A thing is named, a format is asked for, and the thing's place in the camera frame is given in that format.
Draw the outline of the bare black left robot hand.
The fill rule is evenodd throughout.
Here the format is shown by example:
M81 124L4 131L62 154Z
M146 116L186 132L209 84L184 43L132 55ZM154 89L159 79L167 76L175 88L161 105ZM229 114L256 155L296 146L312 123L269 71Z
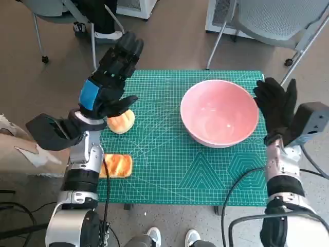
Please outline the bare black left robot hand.
M143 46L142 39L127 32L105 53L81 89L79 106L84 116L92 119L120 116L137 101L135 95L122 96L125 81L133 75Z

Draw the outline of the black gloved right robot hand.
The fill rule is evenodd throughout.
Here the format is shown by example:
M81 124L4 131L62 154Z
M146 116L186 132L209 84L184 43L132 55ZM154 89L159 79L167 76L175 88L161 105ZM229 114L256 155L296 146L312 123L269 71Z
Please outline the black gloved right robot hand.
M258 80L253 92L265 119L267 135L264 144L269 145L277 136L283 136L293 121L297 102L296 80L291 79L284 89L274 78L268 77L264 81Z

